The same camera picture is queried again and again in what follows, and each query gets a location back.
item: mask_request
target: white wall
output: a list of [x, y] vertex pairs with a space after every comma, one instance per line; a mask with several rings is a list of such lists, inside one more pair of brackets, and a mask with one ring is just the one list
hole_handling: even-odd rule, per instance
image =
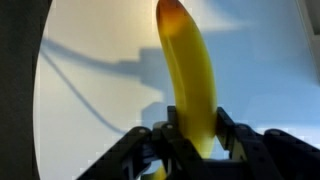
[[[174, 101], [156, 2], [54, 1], [35, 91], [42, 179], [76, 178], [131, 127], [166, 119]], [[219, 105], [233, 120], [320, 144], [320, 84], [295, 1], [182, 2], [203, 33]], [[213, 157], [223, 158], [216, 148]]]

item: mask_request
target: banana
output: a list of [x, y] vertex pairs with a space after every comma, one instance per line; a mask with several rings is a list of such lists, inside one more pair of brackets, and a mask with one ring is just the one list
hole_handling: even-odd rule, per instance
[[[194, 20], [178, 0], [159, 0], [157, 26], [169, 68], [179, 129], [201, 157], [213, 148], [217, 100], [210, 57]], [[152, 179], [165, 179], [160, 167]]]

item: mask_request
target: dark background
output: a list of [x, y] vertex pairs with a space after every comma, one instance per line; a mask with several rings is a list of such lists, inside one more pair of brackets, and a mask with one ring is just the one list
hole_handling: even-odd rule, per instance
[[39, 179], [33, 89], [51, 0], [0, 0], [0, 179]]

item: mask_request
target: yellow banana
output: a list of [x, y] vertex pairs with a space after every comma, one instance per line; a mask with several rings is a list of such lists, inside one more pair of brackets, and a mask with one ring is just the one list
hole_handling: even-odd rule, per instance
[[[159, 0], [157, 25], [174, 88], [179, 129], [203, 158], [213, 148], [217, 101], [211, 62], [199, 29], [178, 0]], [[165, 179], [163, 167], [152, 179]]]

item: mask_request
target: white backdrop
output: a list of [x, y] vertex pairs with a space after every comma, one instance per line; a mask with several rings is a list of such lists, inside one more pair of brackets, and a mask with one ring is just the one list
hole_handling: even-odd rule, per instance
[[[320, 148], [320, 84], [296, 2], [181, 2], [207, 44], [219, 106], [259, 132], [283, 129]], [[41, 179], [75, 179], [132, 127], [166, 120], [174, 98], [156, 3], [53, 1], [34, 101]], [[212, 156], [225, 153], [216, 146]]]

